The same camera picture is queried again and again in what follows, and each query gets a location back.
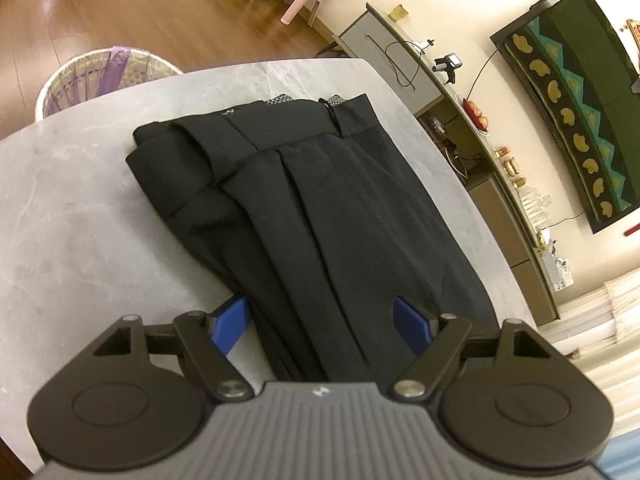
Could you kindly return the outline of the black trousers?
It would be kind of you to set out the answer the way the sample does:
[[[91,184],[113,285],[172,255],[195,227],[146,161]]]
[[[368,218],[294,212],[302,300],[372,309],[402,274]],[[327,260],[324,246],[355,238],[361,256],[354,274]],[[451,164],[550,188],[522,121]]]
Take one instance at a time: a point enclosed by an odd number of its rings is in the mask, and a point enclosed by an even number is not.
[[[386,386],[397,299],[492,327],[480,278],[366,96],[151,122],[127,164],[172,234],[250,304],[277,376]]]

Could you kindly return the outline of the wall TV with patterned cover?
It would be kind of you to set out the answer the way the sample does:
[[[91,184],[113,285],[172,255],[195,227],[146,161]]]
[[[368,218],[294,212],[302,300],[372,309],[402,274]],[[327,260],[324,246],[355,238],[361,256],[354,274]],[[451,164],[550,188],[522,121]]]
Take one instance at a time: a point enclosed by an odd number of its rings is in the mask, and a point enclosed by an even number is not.
[[[491,36],[546,122],[592,232],[639,207],[639,74],[596,0],[539,0]]]

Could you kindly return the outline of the red fruit plate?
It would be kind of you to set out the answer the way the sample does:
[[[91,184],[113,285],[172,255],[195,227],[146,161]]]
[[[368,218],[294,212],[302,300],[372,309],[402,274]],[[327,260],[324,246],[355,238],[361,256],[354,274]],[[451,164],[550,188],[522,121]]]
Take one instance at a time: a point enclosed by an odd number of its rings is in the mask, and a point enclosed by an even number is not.
[[[484,115],[482,110],[471,100],[463,99],[462,106],[465,111],[465,114],[471,119],[471,122],[474,124],[477,130],[481,132],[488,131],[488,118]]]

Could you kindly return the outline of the white curtain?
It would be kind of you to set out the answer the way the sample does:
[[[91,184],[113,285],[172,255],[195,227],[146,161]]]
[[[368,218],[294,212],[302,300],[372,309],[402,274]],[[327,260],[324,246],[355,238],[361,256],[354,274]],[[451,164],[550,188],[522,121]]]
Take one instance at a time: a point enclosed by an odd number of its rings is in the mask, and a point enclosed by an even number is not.
[[[562,304],[539,329],[620,410],[639,404],[639,271]]]

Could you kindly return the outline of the tissue box on cabinet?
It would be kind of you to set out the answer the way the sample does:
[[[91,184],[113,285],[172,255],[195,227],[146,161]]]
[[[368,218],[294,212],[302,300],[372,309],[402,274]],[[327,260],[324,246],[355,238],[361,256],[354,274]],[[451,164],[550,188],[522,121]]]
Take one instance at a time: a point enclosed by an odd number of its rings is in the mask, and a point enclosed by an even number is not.
[[[547,250],[551,243],[551,231],[549,228],[540,229],[536,233],[536,246],[539,250]]]

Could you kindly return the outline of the woven waste basket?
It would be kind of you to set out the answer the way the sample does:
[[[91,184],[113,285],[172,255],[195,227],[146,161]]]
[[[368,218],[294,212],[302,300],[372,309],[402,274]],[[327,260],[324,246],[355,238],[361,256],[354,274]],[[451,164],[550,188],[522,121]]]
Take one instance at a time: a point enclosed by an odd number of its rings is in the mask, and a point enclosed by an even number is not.
[[[147,50],[114,46],[70,58],[44,83],[35,121],[109,93],[172,76],[182,70]]]

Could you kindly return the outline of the clear glass set on cabinet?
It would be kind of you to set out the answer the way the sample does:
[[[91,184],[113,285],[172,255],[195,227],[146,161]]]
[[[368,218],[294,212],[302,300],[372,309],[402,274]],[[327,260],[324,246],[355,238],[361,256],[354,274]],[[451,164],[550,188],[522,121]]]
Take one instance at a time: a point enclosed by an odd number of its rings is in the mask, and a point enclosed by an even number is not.
[[[538,188],[524,185],[518,189],[521,204],[532,227],[536,230],[546,228],[550,223],[549,206],[552,199],[549,195],[542,195]]]

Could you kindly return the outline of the yellow cup on cabinet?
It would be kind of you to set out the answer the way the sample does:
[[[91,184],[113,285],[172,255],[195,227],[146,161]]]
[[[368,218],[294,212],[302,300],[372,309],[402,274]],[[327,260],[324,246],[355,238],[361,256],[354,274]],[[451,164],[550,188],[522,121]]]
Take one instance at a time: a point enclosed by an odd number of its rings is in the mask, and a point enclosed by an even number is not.
[[[388,17],[394,23],[398,23],[400,20],[402,20],[403,18],[406,18],[407,16],[408,16],[408,11],[404,8],[402,4],[398,4],[397,6],[395,6],[393,10],[391,10],[390,13],[388,14]]]

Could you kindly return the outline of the gold ornaments on cabinet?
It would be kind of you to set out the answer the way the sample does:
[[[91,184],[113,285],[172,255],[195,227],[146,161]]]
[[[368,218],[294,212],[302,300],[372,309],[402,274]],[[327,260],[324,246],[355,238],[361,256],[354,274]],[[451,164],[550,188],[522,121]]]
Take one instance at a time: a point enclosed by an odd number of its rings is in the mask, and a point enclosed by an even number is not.
[[[521,188],[526,183],[526,177],[521,173],[518,162],[507,146],[499,146],[496,150],[498,163],[506,176],[516,188]]]

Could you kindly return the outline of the long low TV cabinet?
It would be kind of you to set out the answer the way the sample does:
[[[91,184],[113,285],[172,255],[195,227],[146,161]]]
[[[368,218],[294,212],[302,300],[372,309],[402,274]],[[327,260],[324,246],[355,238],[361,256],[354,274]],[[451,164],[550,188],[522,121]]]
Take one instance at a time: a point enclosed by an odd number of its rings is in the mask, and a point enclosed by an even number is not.
[[[436,144],[494,234],[536,323],[557,320],[540,239],[518,195],[522,179],[508,175],[498,144],[474,126],[447,74],[434,70],[439,59],[370,3],[334,40],[378,72]]]

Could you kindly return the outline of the black handheld device on cabinet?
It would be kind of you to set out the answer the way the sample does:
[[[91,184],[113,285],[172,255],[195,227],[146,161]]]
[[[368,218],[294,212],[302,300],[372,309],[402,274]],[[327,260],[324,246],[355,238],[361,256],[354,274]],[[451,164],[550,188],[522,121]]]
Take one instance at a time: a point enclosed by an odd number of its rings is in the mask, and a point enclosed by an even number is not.
[[[432,71],[434,73],[445,73],[447,75],[447,84],[455,84],[457,81],[456,71],[463,66],[461,58],[455,53],[449,53],[442,58],[435,58]]]

